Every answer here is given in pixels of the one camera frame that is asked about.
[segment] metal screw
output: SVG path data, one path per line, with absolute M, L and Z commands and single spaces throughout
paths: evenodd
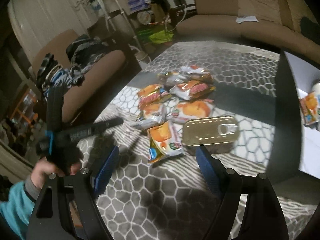
M 82 168 L 80 170 L 81 174 L 87 174 L 89 172 L 89 169 L 88 168 Z
M 55 174 L 55 173 L 51 173 L 49 175 L 49 179 L 55 179 L 56 177 L 57 177 L 57 174 Z
M 226 172 L 227 172 L 228 174 L 230 174 L 230 175 L 235 174 L 235 170 L 232 169 L 232 168 L 227 168 L 227 169 L 226 169 Z
M 266 174 L 264 174 L 264 173 L 259 173 L 259 177 L 260 177 L 260 179 L 266 179 L 267 178 Z

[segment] person's arm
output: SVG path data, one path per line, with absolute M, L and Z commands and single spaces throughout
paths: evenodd
M 72 165 L 70 174 L 76 174 L 80 168 L 81 163 Z M 18 182 L 11 187 L 8 201 L 0 203 L 0 215 L 20 239 L 26 237 L 33 207 L 47 175 L 51 173 L 57 173 L 60 177 L 64 176 L 64 173 L 53 163 L 49 163 L 46 158 L 39 160 L 25 181 Z

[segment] brown sofa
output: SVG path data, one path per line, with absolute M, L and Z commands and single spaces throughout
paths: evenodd
M 64 68 L 70 68 L 71 63 L 67 57 L 66 48 L 76 38 L 78 35 L 75 31 L 66 30 L 44 46 L 32 62 L 35 74 L 47 53 L 54 54 L 54 58 Z M 111 40 L 121 40 L 121 37 L 113 36 Z M 62 108 L 64 123 L 71 122 L 75 117 L 77 117 L 76 124 L 93 122 L 111 99 L 141 70 L 135 57 L 128 54 L 131 52 L 129 47 L 122 49 L 117 44 L 113 49 L 115 50 L 96 62 L 92 69 L 84 75 L 85 80 L 82 86 L 72 87 L 65 94 Z M 34 108 L 34 111 L 43 119 L 45 119 L 45 107 L 41 101 Z
M 320 46 L 301 34 L 300 20 L 316 19 L 303 0 L 195 0 L 197 15 L 177 25 L 181 35 L 245 38 L 286 47 L 320 63 Z M 241 16 L 259 22 L 236 23 Z

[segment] blue gripper pad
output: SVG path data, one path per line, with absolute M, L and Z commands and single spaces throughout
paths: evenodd
M 103 194 L 110 181 L 111 175 L 119 162 L 119 148 L 114 146 L 108 158 L 102 164 L 100 171 L 94 177 L 93 195 L 98 197 Z
M 206 147 L 203 145 L 196 148 L 196 161 L 211 193 L 221 200 L 224 195 L 223 185 L 225 183 L 225 167 L 218 159 L 212 158 Z

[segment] gold tin can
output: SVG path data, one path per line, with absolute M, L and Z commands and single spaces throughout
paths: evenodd
M 189 120 L 182 128 L 182 143 L 194 155 L 195 146 L 204 145 L 211 154 L 228 153 L 240 135 L 239 125 L 232 116 Z

